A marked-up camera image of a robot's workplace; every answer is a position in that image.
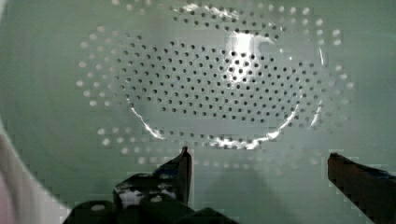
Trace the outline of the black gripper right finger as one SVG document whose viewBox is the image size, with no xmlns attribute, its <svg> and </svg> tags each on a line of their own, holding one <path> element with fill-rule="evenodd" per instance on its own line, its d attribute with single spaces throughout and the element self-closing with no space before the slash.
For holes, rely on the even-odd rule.
<svg viewBox="0 0 396 224">
<path fill-rule="evenodd" d="M 331 153 L 328 179 L 374 224 L 395 224 L 396 182 L 390 173 Z"/>
</svg>

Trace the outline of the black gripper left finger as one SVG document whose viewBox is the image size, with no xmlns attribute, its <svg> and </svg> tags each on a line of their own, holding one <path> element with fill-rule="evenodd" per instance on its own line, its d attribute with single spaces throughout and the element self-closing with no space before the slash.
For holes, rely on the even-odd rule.
<svg viewBox="0 0 396 224">
<path fill-rule="evenodd" d="M 172 160 L 152 173 L 138 173 L 118 183 L 113 189 L 113 202 L 120 209 L 138 206 L 149 196 L 165 194 L 184 204 L 190 198 L 192 156 L 183 147 Z"/>
</svg>

